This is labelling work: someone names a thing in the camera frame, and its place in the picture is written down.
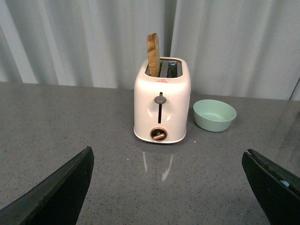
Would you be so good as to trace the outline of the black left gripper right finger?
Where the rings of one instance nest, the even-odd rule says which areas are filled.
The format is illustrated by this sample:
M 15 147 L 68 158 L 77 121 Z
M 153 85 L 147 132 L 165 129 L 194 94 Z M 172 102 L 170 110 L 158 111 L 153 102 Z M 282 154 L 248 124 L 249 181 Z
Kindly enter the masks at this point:
M 242 167 L 271 225 L 300 223 L 300 178 L 255 150 L 242 156 Z

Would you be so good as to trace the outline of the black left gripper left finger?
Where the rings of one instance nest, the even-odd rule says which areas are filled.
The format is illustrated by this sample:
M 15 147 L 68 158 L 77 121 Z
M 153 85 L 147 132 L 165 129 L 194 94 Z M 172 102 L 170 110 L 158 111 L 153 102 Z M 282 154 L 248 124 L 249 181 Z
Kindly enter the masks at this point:
M 75 225 L 88 192 L 94 154 L 87 147 L 0 211 L 2 225 Z

